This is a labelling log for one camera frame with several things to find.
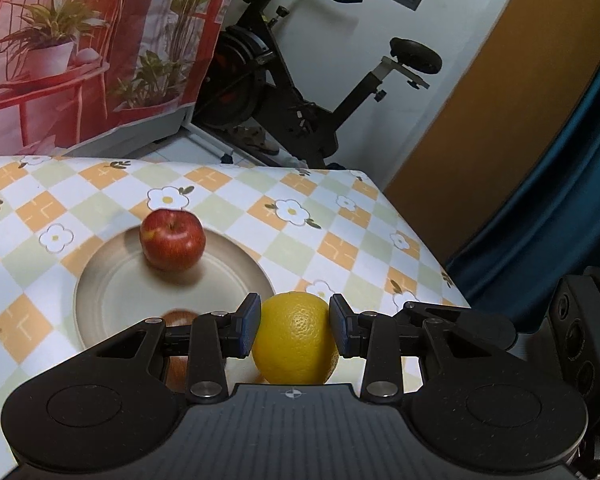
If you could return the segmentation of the blue curtain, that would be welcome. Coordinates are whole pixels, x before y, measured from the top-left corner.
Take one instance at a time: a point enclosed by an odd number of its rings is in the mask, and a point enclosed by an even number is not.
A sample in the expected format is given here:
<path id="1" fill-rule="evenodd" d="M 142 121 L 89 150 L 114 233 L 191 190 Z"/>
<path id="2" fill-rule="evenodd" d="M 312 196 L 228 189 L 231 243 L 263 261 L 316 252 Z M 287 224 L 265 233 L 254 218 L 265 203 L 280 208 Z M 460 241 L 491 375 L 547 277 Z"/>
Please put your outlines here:
<path id="1" fill-rule="evenodd" d="M 446 263 L 475 310 L 542 323 L 559 279 L 600 269 L 600 67 L 504 205 Z"/>

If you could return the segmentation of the wooden door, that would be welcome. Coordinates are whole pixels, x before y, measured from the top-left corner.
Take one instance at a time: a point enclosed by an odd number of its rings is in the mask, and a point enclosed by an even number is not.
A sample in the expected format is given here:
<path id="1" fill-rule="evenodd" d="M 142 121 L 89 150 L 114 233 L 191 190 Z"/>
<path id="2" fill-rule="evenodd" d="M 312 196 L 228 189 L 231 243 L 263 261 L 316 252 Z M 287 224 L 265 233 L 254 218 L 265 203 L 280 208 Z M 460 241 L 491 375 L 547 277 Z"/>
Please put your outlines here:
<path id="1" fill-rule="evenodd" d="M 600 0 L 509 0 L 386 188 L 445 262 L 529 173 L 600 66 Z"/>

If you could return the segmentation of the round yellow orange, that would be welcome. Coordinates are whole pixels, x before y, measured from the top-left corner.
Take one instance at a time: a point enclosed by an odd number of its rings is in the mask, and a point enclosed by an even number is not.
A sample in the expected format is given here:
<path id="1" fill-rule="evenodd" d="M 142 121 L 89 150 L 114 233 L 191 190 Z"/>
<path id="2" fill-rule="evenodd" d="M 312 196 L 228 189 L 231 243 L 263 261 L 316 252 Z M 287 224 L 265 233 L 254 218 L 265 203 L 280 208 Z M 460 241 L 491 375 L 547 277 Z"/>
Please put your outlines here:
<path id="1" fill-rule="evenodd" d="M 339 359 L 327 302 L 308 292 L 265 300 L 251 354 L 272 385 L 323 385 Z"/>

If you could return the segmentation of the pink printed backdrop cloth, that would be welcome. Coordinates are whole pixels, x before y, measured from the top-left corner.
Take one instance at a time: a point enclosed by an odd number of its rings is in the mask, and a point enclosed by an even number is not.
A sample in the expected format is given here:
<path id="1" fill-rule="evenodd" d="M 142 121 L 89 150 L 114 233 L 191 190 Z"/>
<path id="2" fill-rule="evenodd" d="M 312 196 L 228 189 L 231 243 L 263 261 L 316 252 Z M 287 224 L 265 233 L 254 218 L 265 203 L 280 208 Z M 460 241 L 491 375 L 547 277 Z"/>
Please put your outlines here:
<path id="1" fill-rule="evenodd" d="M 0 155 L 196 102 L 232 0 L 0 0 Z"/>

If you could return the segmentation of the beige round plate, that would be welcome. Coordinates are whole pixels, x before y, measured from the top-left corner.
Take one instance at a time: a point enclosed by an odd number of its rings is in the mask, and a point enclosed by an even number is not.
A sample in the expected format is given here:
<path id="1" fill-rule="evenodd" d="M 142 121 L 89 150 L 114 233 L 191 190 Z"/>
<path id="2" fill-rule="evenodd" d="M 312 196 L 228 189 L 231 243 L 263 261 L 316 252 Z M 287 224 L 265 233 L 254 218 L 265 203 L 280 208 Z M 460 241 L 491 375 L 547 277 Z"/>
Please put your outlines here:
<path id="1" fill-rule="evenodd" d="M 144 318 L 170 325 L 194 314 L 237 310 L 256 292 L 265 300 L 274 289 L 264 271 L 229 238 L 205 230 L 206 249 L 191 269 L 159 271 L 140 247 L 140 230 L 129 229 L 98 248 L 78 279 L 74 294 L 76 329 L 85 348 Z"/>

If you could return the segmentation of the dark red apple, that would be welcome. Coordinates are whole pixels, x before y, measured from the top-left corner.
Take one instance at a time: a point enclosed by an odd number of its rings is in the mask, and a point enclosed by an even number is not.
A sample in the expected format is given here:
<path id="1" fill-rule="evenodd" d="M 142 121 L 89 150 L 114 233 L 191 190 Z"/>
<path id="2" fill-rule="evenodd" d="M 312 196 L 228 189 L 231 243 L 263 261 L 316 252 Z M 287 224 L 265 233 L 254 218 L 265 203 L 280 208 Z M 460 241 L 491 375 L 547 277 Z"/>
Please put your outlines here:
<path id="1" fill-rule="evenodd" d="M 171 310 L 162 316 L 168 327 L 189 326 L 196 317 L 195 312 L 187 310 Z M 172 350 L 172 354 L 169 358 L 166 385 L 171 390 L 179 393 L 183 393 L 186 386 L 188 345 L 189 335 L 183 336 L 181 332 L 176 332 L 170 338 L 168 344 L 169 349 Z"/>

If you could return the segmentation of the bright red apple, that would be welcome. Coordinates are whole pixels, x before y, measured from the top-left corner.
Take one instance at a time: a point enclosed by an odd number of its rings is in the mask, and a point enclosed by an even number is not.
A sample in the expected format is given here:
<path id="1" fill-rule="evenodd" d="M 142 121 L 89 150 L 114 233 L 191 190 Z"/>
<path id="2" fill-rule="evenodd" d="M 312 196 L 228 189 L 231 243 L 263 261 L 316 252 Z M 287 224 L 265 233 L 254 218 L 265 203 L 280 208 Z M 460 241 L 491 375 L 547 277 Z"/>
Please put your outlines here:
<path id="1" fill-rule="evenodd" d="M 157 209 L 140 224 L 140 246 L 147 262 L 161 271 L 196 266 L 206 249 L 200 220 L 186 210 Z"/>

